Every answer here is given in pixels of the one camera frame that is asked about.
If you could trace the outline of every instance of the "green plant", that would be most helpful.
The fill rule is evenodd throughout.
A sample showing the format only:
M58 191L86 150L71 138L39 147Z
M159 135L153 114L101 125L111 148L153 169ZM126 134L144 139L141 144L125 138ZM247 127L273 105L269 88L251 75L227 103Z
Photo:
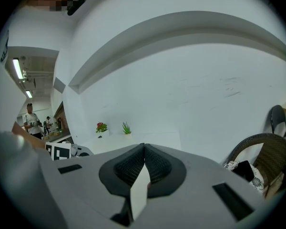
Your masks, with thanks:
M130 127L129 127L129 125L127 124L127 122L126 123L124 123L123 122L123 131L124 131L124 133L126 134L126 135L128 135L128 134L130 134L131 133L131 131L130 131Z
M99 122L96 127L96 133L107 131L107 125L103 122Z

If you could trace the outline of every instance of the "ceiling light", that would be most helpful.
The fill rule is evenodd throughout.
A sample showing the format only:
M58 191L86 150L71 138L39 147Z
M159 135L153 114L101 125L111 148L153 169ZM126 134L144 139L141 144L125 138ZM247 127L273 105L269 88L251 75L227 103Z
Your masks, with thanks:
M19 60L18 59L13 59L13 63L14 63L14 67L15 67L16 73L18 75L18 78L19 79L23 79L22 73L21 73L21 69L20 69L20 66L19 66Z
M30 91L25 91L25 92L27 93L29 98L32 98L32 95L31 95Z

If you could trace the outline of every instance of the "white table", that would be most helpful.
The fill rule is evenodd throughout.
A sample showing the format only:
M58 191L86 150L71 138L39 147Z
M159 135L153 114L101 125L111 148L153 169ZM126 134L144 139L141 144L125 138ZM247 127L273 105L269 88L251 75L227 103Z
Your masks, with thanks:
M96 135L80 145L89 148L94 154L105 153L139 143L150 143L181 150L178 132L132 134L132 137L127 137L124 134L111 134L109 137L104 138L97 137Z

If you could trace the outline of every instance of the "man in white shirt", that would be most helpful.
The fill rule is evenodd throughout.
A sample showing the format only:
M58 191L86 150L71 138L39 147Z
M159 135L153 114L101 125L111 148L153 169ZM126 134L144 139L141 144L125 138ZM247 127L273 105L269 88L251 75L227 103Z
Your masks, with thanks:
M29 134L41 139L41 123L37 115L35 113L32 113L32 104L27 105L27 111L28 112L22 117L24 128L28 131Z

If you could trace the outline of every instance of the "curved ceiling soffit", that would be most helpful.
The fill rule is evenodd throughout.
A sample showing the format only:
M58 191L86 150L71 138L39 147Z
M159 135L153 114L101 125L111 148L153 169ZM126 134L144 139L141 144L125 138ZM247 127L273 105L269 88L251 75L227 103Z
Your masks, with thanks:
M81 93L130 62L170 48L201 43L241 45L286 61L286 45L254 23L217 12L185 11L155 17L124 30L91 55L69 86Z

